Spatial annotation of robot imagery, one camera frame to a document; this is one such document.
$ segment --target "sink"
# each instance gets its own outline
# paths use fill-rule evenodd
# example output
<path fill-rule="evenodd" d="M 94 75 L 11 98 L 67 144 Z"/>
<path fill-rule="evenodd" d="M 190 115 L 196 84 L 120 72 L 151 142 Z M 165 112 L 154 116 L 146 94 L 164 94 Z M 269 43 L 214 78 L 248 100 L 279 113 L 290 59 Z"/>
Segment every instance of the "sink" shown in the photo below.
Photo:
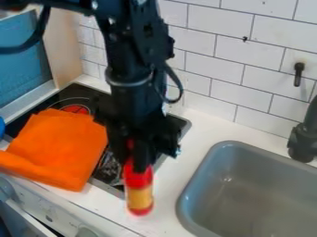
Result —
<path fill-rule="evenodd" d="M 217 143 L 176 213 L 199 237 L 315 237 L 317 168 L 245 143 Z"/>

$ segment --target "black cooktop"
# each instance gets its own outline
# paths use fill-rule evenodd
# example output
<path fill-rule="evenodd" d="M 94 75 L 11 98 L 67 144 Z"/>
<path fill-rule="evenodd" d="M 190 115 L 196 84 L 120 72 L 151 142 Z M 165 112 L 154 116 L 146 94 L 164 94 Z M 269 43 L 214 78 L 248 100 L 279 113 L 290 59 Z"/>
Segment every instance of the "black cooktop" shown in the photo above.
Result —
<path fill-rule="evenodd" d="M 55 108 L 72 113 L 90 114 L 94 116 L 94 102 L 96 98 L 103 102 L 103 107 L 108 108 L 109 110 L 112 109 L 112 103 L 110 103 L 111 96 L 109 94 L 78 83 L 73 83 L 7 124 L 6 134 L 12 138 L 17 137 L 31 114 L 37 114 L 47 108 Z M 168 117 L 179 124 L 183 132 L 186 132 L 184 129 L 188 127 L 186 120 L 170 115 L 168 115 Z M 93 177 L 122 191 L 123 187 L 120 183 L 120 171 L 120 164 L 113 157 L 111 149 L 107 147 L 104 154 L 100 157 L 100 162 L 95 169 Z"/>

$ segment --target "blue wall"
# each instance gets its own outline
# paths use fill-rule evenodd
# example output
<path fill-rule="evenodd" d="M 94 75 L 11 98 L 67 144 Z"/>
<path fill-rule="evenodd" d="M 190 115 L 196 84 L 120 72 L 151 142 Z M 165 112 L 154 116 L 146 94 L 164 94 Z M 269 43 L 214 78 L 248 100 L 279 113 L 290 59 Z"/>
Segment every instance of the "blue wall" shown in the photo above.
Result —
<path fill-rule="evenodd" d="M 35 11 L 0 20 L 0 46 L 25 42 L 35 24 Z M 43 43 L 20 54 L 0 55 L 0 108 L 51 79 Z"/>

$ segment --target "bottle label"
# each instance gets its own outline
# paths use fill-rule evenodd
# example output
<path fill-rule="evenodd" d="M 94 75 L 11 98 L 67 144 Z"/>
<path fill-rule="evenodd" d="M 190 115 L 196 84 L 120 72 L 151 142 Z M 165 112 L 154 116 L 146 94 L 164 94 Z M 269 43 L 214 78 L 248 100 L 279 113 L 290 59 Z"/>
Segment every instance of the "bottle label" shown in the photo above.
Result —
<path fill-rule="evenodd" d="M 149 208 L 153 203 L 152 185 L 143 189 L 126 187 L 127 203 L 130 209 Z"/>

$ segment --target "red burner marking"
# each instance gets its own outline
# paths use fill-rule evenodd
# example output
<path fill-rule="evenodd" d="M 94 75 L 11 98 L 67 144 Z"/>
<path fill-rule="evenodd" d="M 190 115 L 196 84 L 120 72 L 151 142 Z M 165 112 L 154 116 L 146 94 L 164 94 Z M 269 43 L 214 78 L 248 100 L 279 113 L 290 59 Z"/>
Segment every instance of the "red burner marking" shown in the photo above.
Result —
<path fill-rule="evenodd" d="M 86 106 L 81 105 L 70 105 L 70 106 L 64 106 L 60 110 L 71 112 L 74 114 L 84 114 L 89 115 L 89 110 Z"/>

